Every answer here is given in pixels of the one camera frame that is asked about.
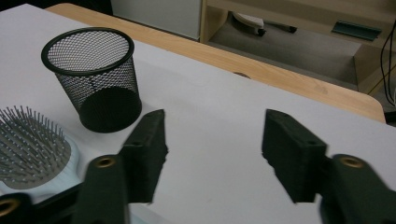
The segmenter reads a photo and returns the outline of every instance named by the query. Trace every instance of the white tabletop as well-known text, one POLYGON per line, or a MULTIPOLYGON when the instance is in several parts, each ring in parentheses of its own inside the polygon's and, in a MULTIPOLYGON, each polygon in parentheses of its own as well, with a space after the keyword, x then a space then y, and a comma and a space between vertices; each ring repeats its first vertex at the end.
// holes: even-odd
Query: white tabletop
MULTIPOLYGON (((0 13, 0 108, 28 105, 62 125, 79 147, 81 177, 91 159, 117 153, 135 126, 116 133, 85 129, 41 62, 49 40, 86 26, 28 5, 0 13)), ((299 120, 329 145, 329 156, 370 162, 396 189, 395 128, 134 43, 142 115, 165 110, 170 151, 154 203, 131 206, 147 223, 320 223, 318 203, 293 204, 261 155, 267 108, 299 120)))

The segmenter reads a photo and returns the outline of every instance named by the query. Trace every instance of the gray hairbrush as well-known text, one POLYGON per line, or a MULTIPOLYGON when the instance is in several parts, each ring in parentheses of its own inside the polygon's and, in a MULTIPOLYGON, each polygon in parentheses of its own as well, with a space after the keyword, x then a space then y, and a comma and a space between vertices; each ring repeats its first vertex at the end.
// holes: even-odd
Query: gray hairbrush
POLYGON ((62 129, 26 107, 0 110, 0 190, 34 197, 80 182, 78 148, 62 129))

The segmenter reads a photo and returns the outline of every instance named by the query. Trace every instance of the mesh cup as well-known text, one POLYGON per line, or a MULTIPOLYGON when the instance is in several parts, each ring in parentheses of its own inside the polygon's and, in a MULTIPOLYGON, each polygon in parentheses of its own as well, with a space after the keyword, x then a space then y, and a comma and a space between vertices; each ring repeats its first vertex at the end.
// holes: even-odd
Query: mesh cup
POLYGON ((83 28, 53 38, 43 64, 58 78, 91 131, 111 133, 131 125, 142 104, 134 72, 134 42, 109 28, 83 28))

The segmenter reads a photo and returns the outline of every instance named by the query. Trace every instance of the black wire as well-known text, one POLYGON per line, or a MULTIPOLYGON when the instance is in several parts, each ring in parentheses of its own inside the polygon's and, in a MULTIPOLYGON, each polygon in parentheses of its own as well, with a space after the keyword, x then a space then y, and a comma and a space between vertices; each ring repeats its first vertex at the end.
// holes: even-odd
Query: black wire
POLYGON ((392 101, 393 101, 393 97, 391 96, 390 84, 389 84, 389 81, 390 81, 390 69, 391 69, 392 42, 393 42, 393 33, 394 33, 394 30, 395 30, 395 27, 396 27, 396 20, 395 20, 395 22, 393 23, 392 31, 391 31, 390 34, 388 35, 388 38, 387 38, 387 40, 385 41, 384 46, 383 46, 382 49, 381 49, 381 57, 380 57, 381 72, 382 72, 382 80, 383 80, 383 82, 384 82, 385 96, 387 97, 387 100, 388 100, 388 102, 389 102, 391 105, 395 105, 395 104, 392 102, 392 101), (384 56, 385 47, 386 47, 386 45, 388 44, 388 41, 389 41, 389 40, 390 40, 390 51, 389 51, 389 72, 388 72, 388 86, 387 86, 386 77, 385 77, 385 72, 384 72, 384 64, 383 64, 382 58, 383 58, 383 56, 384 56))
POLYGON ((395 25, 396 25, 396 21, 393 23, 393 29, 392 32, 390 32, 390 44, 389 44, 389 68, 388 68, 388 92, 389 92, 389 96, 391 101, 394 103, 394 99, 392 96, 392 93, 390 91, 390 71, 391 71, 391 67, 392 67, 392 45, 393 45, 393 33, 395 31, 395 25))

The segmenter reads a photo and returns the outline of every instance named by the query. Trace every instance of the hairbrush bristle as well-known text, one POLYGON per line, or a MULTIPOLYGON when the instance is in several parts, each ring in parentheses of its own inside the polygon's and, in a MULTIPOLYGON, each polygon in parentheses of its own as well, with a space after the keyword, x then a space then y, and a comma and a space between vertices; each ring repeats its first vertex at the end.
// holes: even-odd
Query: hairbrush bristle
POLYGON ((0 110, 0 180, 31 189, 59 174, 71 155, 62 129, 29 107, 0 110))

